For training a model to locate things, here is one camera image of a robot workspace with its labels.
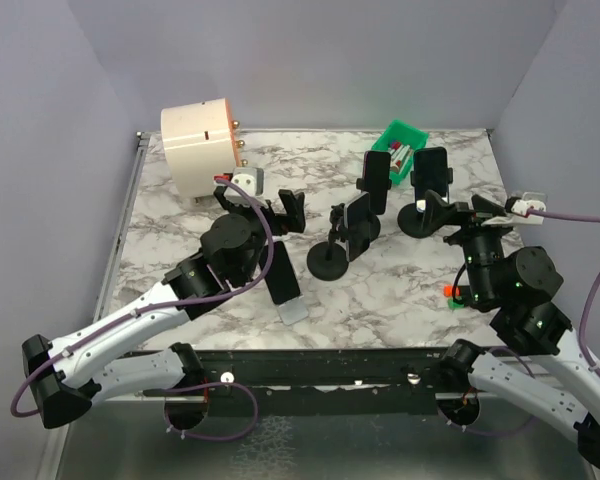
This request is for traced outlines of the black phone stand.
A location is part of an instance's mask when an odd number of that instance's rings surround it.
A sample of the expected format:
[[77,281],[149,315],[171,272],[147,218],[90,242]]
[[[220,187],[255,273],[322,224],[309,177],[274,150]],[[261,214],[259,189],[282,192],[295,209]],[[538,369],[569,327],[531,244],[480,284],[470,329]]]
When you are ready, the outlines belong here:
[[338,245],[338,242],[346,243],[350,237],[349,229],[344,224],[344,213],[344,203],[331,207],[328,239],[313,245],[308,251],[307,267],[319,280],[335,281],[348,270],[346,249]]
[[367,218],[370,223],[371,240],[375,241],[381,231],[379,216],[383,215],[386,211],[388,192],[392,188],[392,182],[390,180],[371,182],[364,178],[358,178],[356,180],[356,188],[369,195],[370,206]]

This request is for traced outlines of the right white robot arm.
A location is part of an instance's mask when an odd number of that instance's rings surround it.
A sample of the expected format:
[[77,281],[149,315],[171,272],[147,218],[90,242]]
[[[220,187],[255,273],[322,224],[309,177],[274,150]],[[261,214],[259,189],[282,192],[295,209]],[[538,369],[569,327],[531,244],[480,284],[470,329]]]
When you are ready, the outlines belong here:
[[479,195],[471,203],[448,203],[429,190],[424,202],[423,231],[432,234],[454,225],[456,232],[444,241],[463,250],[459,273],[468,283],[454,284],[446,296],[458,305],[493,312],[490,326],[504,347],[540,365],[562,387],[510,369],[466,340],[455,341],[446,351],[439,367],[441,383],[452,391],[470,385],[498,395],[560,431],[600,470],[600,360],[586,344],[588,319],[574,325],[555,305],[563,278],[544,248],[523,247],[506,255],[501,244],[514,227],[559,220],[561,214],[547,211],[533,193],[498,205]]

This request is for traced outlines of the silver edged black phone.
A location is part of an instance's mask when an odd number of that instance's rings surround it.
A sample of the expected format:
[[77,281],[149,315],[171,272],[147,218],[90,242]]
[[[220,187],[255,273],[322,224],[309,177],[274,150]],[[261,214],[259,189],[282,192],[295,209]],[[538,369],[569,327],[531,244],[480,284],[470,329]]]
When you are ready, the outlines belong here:
[[345,205],[345,250],[346,258],[349,263],[355,261],[369,249],[371,243],[369,214],[370,198],[367,192],[360,193]]

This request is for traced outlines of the purple edged black phone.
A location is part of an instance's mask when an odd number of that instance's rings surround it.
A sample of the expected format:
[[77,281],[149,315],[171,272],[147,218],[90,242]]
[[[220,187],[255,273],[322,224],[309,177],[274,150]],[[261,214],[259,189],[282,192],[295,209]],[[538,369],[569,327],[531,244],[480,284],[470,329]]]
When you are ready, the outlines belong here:
[[376,215],[386,211],[391,156],[386,151],[367,151],[364,156],[363,173],[359,189],[369,194],[370,209]]

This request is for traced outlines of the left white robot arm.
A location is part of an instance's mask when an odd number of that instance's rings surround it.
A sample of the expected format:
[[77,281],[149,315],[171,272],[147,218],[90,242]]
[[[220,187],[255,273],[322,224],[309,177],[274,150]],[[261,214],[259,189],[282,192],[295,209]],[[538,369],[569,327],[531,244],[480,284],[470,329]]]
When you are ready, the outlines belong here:
[[34,335],[23,343],[25,381],[11,402],[13,416],[27,415],[18,408],[25,391],[31,392],[33,412],[47,429],[68,425],[119,395],[190,394],[209,378],[192,347],[175,343],[146,357],[133,357],[131,351],[260,282],[278,304],[299,297],[296,281],[283,273],[290,262],[282,255],[280,238],[304,231],[304,194],[279,190],[283,213],[226,180],[215,195],[225,215],[201,236],[196,253],[147,292],[79,331],[55,339]]

